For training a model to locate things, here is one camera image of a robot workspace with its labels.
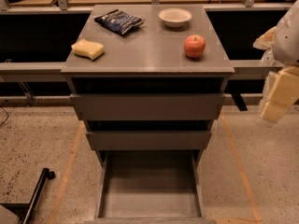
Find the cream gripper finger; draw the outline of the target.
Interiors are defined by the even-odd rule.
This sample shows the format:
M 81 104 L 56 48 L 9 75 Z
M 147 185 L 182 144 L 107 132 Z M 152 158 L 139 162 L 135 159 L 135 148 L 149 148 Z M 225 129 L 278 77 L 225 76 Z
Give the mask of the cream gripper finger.
M 253 43 L 253 47 L 256 49 L 267 50 L 272 46 L 272 41 L 277 27 L 274 26 L 267 30 L 263 35 L 259 36 Z
M 278 123 L 298 99 L 298 66 L 287 66 L 277 73 L 270 72 L 263 86 L 259 119 L 267 123 Z

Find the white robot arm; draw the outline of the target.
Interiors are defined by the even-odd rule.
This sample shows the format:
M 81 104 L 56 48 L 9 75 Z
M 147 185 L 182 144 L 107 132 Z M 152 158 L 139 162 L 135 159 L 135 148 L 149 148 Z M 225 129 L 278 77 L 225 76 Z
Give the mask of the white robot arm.
M 270 72 L 259 103 L 259 122 L 271 127 L 279 122 L 299 99 L 299 1 L 296 1 L 278 24 L 255 40 L 253 47 L 264 51 L 261 63 L 279 62 L 283 68 Z

